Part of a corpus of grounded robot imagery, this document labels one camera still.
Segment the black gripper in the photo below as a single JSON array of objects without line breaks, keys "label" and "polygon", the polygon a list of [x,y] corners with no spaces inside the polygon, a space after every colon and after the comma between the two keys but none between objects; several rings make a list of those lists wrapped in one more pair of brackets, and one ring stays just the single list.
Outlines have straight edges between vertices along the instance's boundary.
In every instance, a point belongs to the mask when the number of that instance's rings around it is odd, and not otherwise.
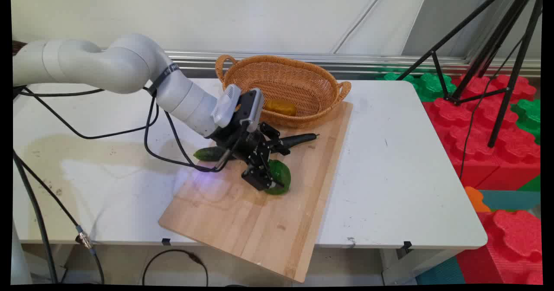
[{"label": "black gripper", "polygon": [[233,124],[223,129],[217,127],[210,139],[224,150],[212,171],[221,171],[230,156],[234,156],[247,164],[241,178],[256,190],[276,192],[284,189],[284,184],[271,174],[269,166],[271,153],[290,154],[289,147],[280,138],[277,129],[267,123],[260,123],[255,130],[248,131],[245,124]]}]

